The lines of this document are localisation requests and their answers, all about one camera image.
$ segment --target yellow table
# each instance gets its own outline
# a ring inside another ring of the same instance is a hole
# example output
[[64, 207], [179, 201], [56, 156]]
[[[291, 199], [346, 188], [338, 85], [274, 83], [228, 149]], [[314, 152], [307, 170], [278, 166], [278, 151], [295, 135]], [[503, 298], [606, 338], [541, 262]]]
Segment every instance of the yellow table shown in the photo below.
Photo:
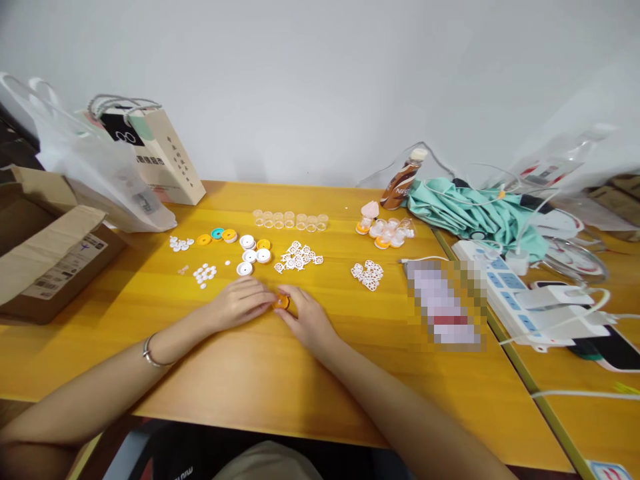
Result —
[[[444, 255], [431, 230], [401, 249], [378, 250], [355, 232], [360, 208], [380, 191], [206, 182], [197, 207], [170, 205], [178, 227], [125, 235], [131, 246], [50, 325], [0, 327], [0, 397], [40, 400], [64, 382], [214, 298], [237, 278], [238, 243], [194, 245], [174, 253], [169, 236], [197, 238], [215, 227], [267, 238], [276, 258], [294, 240], [324, 264], [280, 275], [255, 265], [270, 287], [292, 283], [324, 305], [337, 332], [373, 362], [432, 399], [510, 465], [570, 471], [571, 465], [490, 334], [486, 352], [443, 353], [415, 347], [407, 324], [407, 282], [400, 257]], [[328, 214], [325, 232], [258, 228], [254, 209]], [[405, 214], [396, 212], [397, 216]], [[383, 212], [388, 218], [389, 212]], [[371, 259], [384, 278], [370, 292], [351, 276]], [[217, 275], [201, 290], [202, 263]], [[187, 274], [177, 273], [189, 265]], [[135, 410], [136, 414], [221, 427], [384, 446], [379, 432], [341, 384], [320, 366], [273, 313], [202, 344]]]
[[[436, 232], [444, 246], [458, 238], [446, 231]], [[611, 300], [604, 307], [610, 313], [640, 314], [640, 244], [617, 240], [601, 234], [609, 250], [599, 253], [611, 273], [602, 285], [610, 290]], [[567, 281], [547, 269], [530, 269], [523, 277], [533, 281]], [[499, 340], [509, 338], [499, 322], [492, 325]], [[640, 321], [626, 319], [618, 330], [635, 345], [640, 345]], [[505, 346], [514, 366], [530, 392], [550, 390], [597, 391], [618, 393], [616, 382], [640, 390], [640, 375], [615, 373], [592, 361], [583, 360], [568, 349], [551, 348], [538, 353], [526, 345]], [[548, 395], [536, 400], [554, 432], [560, 438], [583, 478], [591, 478], [583, 459], [622, 464], [634, 478], [640, 478], [640, 403], [637, 401], [577, 396]]]

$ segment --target hand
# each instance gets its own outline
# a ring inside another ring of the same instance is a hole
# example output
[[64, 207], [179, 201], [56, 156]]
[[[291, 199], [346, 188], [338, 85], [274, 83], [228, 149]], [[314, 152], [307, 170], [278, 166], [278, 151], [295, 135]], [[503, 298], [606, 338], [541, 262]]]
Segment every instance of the hand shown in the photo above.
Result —
[[289, 326], [314, 357], [320, 359], [340, 340], [322, 306], [306, 291], [292, 285], [280, 285], [278, 290], [292, 298], [298, 308], [298, 318], [283, 309], [274, 310]]
[[275, 294], [264, 283], [247, 275], [228, 284], [211, 303], [192, 315], [200, 317], [211, 333], [216, 333], [262, 315], [275, 300]]

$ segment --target smartphone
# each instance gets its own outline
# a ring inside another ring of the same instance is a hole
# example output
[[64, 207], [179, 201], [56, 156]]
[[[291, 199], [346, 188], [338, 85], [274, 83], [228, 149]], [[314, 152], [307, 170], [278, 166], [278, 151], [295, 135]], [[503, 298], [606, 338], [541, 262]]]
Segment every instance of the smartphone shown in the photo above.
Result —
[[[550, 285], [568, 285], [560, 281], [536, 281], [532, 289]], [[640, 373], [640, 350], [610, 325], [604, 326], [610, 333], [608, 337], [574, 339], [575, 347], [568, 347], [580, 358], [592, 359], [602, 368], [623, 373]]]

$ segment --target power strip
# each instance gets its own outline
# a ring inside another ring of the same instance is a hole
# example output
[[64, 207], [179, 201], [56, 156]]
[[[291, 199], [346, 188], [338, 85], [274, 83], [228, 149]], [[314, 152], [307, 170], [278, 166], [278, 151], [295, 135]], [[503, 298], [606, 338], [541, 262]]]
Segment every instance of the power strip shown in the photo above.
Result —
[[[516, 294], [528, 289], [527, 286], [502, 258], [498, 257], [489, 262], [485, 257], [485, 252], [489, 250], [488, 247], [470, 240], [460, 240], [453, 246], [453, 251], [460, 260], [473, 262], [475, 271], [480, 272], [481, 280], [487, 285], [489, 304], [511, 337], [538, 330], [531, 315], [528, 315], [529, 311], [522, 307], [516, 298]], [[544, 332], [522, 337], [515, 343], [530, 345], [534, 350], [542, 353], [546, 353], [549, 347], [575, 345], [573, 340], [552, 339]]]

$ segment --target plastic bag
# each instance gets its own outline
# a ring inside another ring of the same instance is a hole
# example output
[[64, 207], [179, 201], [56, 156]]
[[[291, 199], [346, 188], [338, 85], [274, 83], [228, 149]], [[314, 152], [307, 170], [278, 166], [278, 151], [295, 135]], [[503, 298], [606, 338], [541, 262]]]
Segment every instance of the plastic bag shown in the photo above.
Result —
[[[38, 160], [46, 170], [67, 178], [78, 202], [106, 212], [107, 221], [126, 232], [160, 232], [177, 225], [175, 215], [140, 177], [130, 145], [96, 135], [61, 107], [53, 88], [42, 79], [31, 79], [30, 88], [0, 72], [0, 83], [35, 122]], [[46, 95], [38, 94], [40, 86]]]

